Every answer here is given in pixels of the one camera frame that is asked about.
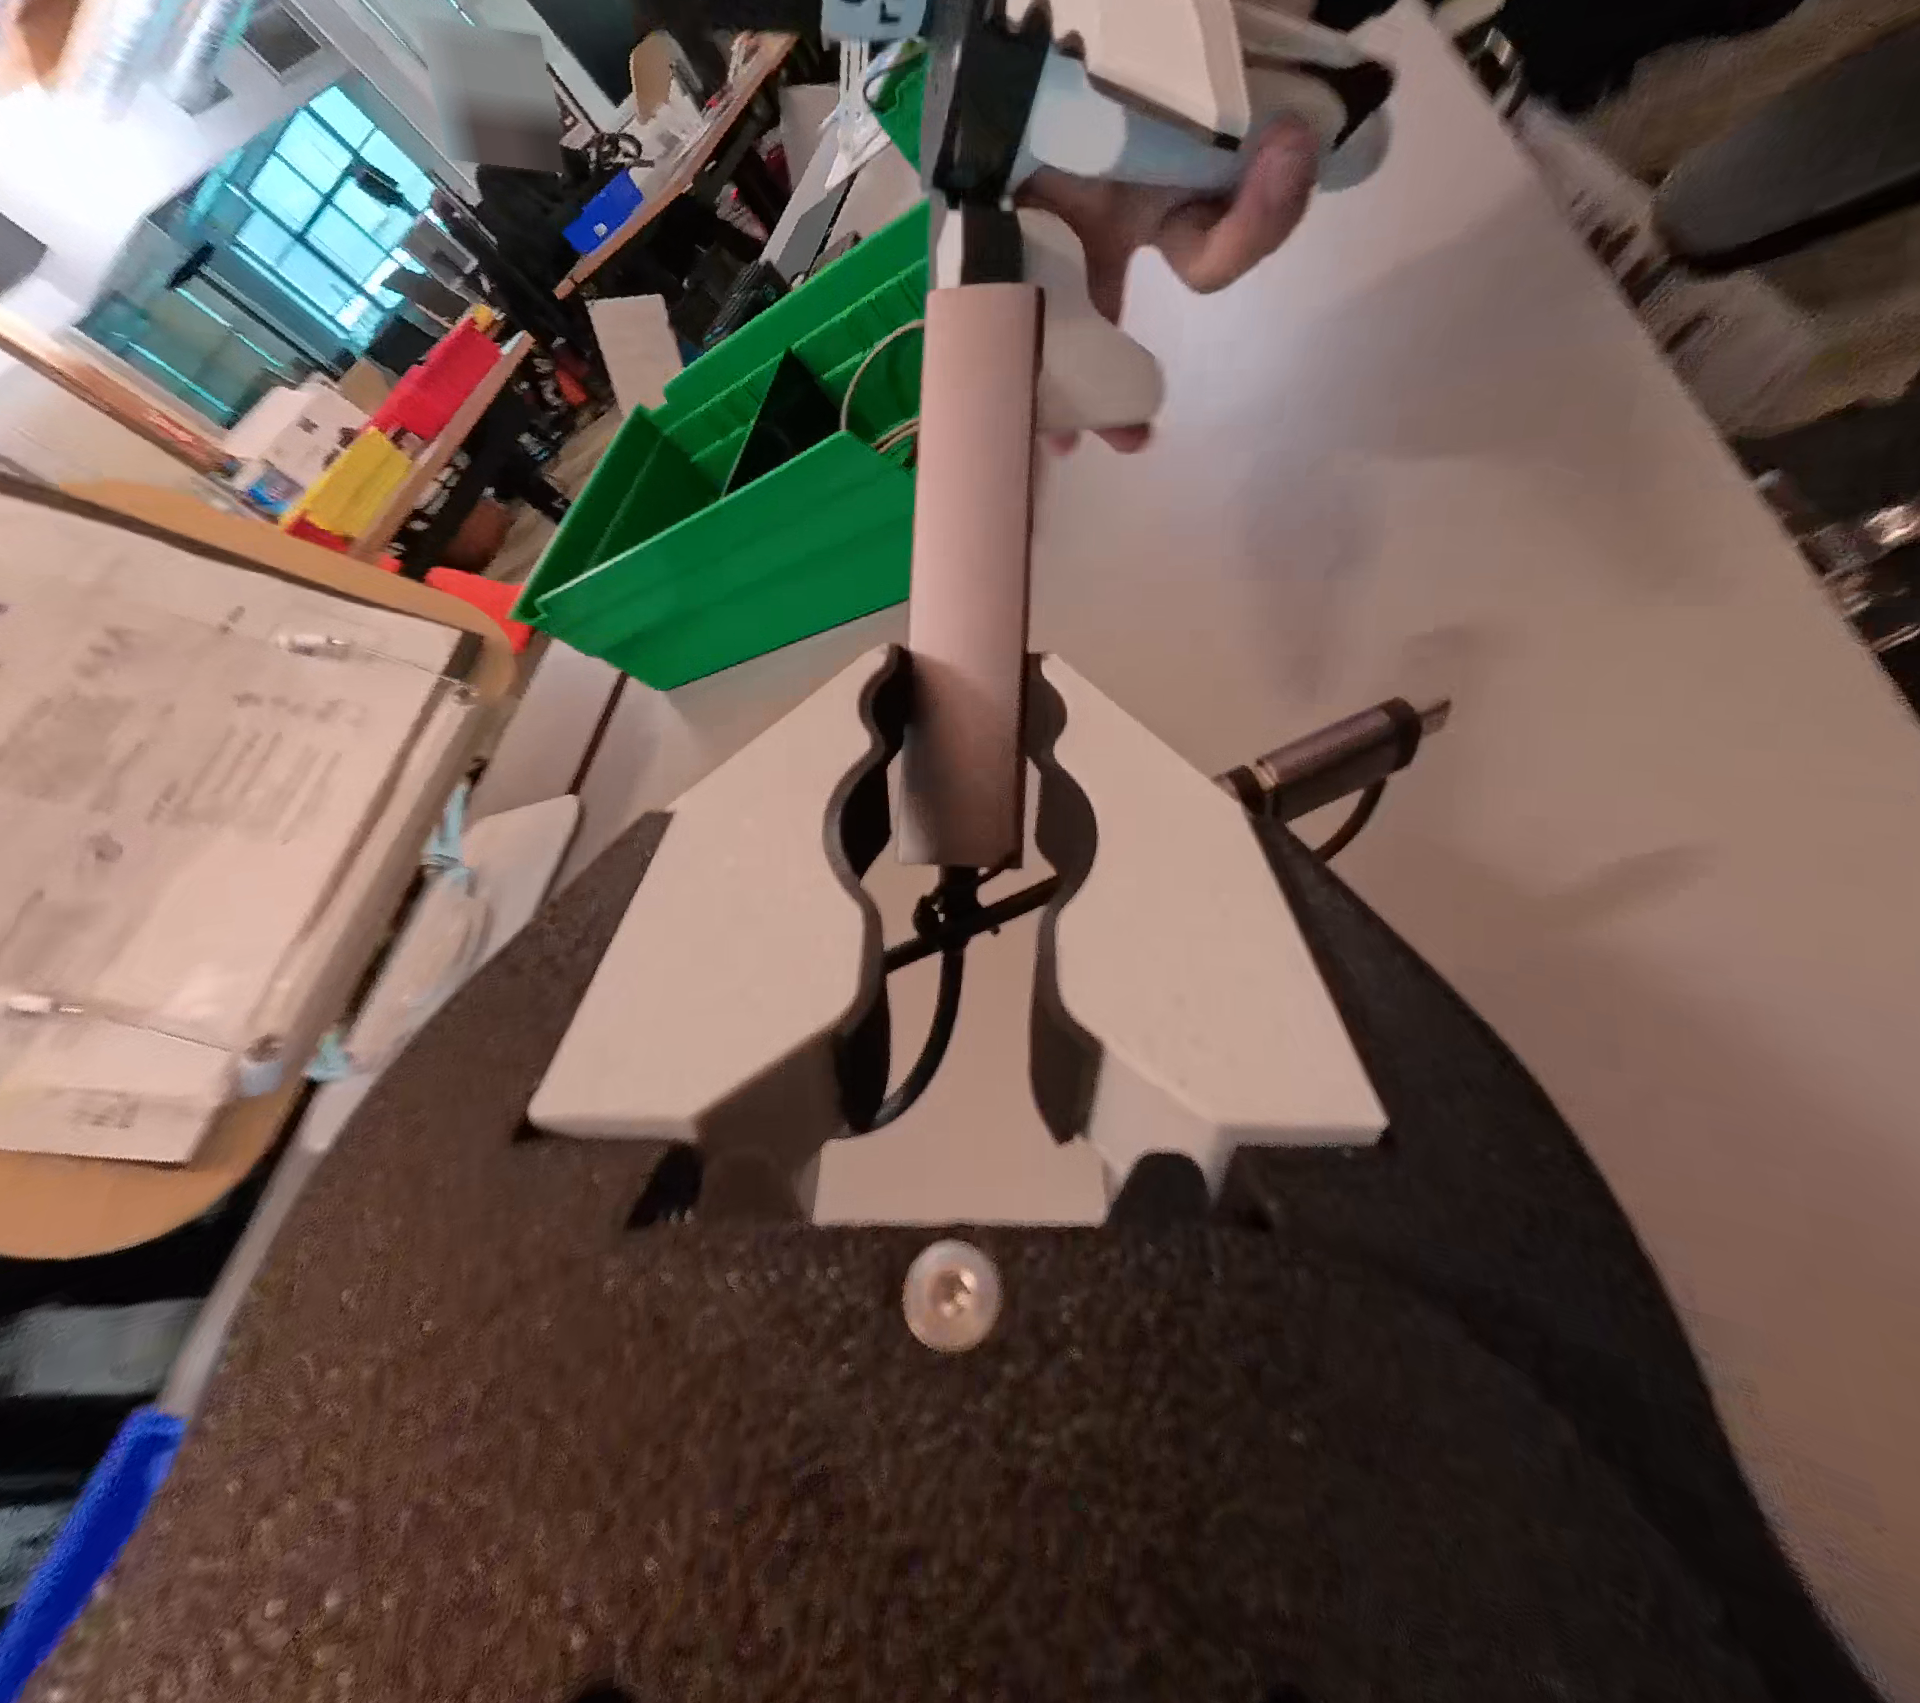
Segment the wooden document stand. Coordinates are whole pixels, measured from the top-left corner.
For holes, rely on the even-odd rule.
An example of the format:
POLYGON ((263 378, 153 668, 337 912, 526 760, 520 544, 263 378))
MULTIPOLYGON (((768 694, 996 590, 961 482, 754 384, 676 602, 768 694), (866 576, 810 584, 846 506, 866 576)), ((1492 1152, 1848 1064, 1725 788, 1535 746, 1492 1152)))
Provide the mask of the wooden document stand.
POLYGON ((486 612, 379 566, 5 478, 7 1260, 245 1182, 516 678, 486 612))

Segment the grey USB hub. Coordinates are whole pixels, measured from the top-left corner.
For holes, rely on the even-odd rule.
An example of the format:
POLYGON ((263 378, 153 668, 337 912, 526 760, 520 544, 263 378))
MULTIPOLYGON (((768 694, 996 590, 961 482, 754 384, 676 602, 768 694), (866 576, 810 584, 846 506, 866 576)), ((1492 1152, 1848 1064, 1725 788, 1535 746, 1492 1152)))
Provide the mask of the grey USB hub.
MULTIPOLYGON (((1031 584, 1038 438, 1126 428, 1161 402, 1150 354, 1062 286, 974 284, 925 306, 925 392, 908 594, 910 710, 901 752, 901 858, 936 868, 916 932, 936 954, 925 1048, 874 1128, 932 1084, 956 1032, 966 954, 993 912, 983 882, 1021 864, 1031 770, 1031 584)), ((1212 780, 1263 822, 1385 782, 1443 720, 1390 704, 1212 780)))

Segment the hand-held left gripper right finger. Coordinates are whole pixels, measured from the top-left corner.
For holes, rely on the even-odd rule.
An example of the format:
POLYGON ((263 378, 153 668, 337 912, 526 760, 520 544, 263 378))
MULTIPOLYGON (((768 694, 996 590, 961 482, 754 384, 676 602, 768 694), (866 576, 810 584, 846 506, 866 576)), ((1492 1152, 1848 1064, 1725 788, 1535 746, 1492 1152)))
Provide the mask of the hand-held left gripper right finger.
POLYGON ((1374 1146, 1386 1110, 1253 816, 1065 660, 1028 664, 1038 916, 1031 1090, 1105 1176, 1374 1146))

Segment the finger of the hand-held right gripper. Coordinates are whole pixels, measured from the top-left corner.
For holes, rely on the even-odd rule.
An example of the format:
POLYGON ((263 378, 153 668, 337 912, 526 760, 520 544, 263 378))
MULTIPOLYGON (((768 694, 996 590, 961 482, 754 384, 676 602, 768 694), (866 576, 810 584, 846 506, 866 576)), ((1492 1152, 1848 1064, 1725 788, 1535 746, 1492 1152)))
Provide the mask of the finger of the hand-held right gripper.
POLYGON ((1025 280, 1014 174, 1053 51, 1051 33, 961 33, 930 45, 930 292, 1025 280))

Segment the red plastic bin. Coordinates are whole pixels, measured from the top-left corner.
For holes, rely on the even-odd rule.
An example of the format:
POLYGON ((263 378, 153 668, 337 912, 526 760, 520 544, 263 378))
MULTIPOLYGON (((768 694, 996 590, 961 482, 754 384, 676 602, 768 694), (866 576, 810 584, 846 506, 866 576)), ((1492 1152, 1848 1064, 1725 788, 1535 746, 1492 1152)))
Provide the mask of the red plastic bin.
POLYGON ((500 360, 489 324, 460 322, 401 374, 370 428, 396 442, 434 442, 500 360))

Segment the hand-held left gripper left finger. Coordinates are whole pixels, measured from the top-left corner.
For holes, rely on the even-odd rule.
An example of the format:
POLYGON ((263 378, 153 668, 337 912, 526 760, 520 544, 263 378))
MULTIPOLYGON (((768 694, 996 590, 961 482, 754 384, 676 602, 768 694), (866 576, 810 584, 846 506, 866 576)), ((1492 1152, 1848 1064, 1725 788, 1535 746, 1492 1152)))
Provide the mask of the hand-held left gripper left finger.
POLYGON ((685 1144, 810 1188, 853 1134, 883 932, 862 878, 890 840, 908 688, 870 650, 694 782, 532 1092, 562 1140, 685 1144))

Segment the yellow plastic bin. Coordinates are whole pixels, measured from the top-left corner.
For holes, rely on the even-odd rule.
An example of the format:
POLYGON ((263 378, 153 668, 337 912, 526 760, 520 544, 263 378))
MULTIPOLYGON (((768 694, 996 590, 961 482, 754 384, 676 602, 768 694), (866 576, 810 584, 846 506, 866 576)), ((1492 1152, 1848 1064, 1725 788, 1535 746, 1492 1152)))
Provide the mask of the yellow plastic bin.
POLYGON ((394 438, 365 428, 300 494, 282 530, 327 550, 349 550, 372 532, 413 472, 413 456, 394 438))

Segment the green plastic bin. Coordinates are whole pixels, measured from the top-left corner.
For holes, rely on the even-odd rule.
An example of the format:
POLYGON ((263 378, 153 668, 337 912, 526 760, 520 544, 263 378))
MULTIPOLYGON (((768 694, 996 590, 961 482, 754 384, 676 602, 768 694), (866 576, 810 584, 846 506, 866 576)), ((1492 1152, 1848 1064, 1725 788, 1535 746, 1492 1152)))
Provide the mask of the green plastic bin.
POLYGON ((810 276, 636 410, 522 586, 536 632, 657 690, 701 682, 908 590, 930 208, 810 276), (781 356, 841 432, 724 498, 781 356))

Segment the orange floor marker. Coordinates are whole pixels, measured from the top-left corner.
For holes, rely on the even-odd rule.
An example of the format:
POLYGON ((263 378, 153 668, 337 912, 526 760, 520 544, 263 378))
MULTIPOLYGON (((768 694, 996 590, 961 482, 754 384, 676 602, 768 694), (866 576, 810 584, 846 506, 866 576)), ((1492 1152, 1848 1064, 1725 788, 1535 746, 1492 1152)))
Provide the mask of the orange floor marker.
POLYGON ((530 624, 516 616, 522 598, 522 584, 493 578, 489 574, 460 570, 453 566, 432 566, 424 572, 424 584, 446 598, 466 604, 484 614, 502 634, 516 658, 522 658, 532 640, 530 624))

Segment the white printed box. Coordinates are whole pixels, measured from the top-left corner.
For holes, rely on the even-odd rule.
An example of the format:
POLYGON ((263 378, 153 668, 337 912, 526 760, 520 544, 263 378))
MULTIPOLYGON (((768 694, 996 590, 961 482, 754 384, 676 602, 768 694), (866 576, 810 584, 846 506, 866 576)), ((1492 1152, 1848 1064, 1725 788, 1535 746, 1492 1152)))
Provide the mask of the white printed box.
POLYGON ((242 470, 273 468, 304 490, 368 424, 368 412, 324 380, 279 386, 229 430, 226 454, 242 470))

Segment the white cardboard box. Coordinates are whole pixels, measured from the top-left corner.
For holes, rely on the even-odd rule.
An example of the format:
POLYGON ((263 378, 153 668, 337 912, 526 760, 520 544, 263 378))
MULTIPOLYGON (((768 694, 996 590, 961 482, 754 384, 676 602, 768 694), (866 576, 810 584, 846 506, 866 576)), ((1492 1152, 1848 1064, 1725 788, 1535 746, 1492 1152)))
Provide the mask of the white cardboard box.
POLYGON ((594 298, 588 320, 621 414, 657 410, 687 366, 666 300, 655 294, 594 298))

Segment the grey desk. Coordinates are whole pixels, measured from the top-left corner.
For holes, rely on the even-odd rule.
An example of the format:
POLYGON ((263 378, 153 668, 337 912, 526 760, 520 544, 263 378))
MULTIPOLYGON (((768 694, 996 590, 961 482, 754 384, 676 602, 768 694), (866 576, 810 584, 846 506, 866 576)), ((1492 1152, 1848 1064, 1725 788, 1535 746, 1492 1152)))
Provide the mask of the grey desk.
POLYGON ((396 1064, 123 1572, 127 1700, 1917 1700, 1917 724, 1405 9, 1383 176, 1149 266, 1044 642, 1205 768, 1453 698, 1285 852, 1378 1154, 1248 1226, 635 1228, 524 1126, 652 826, 396 1064))

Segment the black bin divider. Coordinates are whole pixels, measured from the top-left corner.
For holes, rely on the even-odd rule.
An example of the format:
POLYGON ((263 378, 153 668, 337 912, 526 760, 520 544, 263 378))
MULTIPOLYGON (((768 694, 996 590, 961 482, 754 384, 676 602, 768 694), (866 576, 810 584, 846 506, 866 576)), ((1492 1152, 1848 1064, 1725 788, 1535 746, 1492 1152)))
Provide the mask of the black bin divider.
POLYGON ((729 472, 722 496, 748 490, 843 430, 843 408, 794 350, 779 368, 729 472))

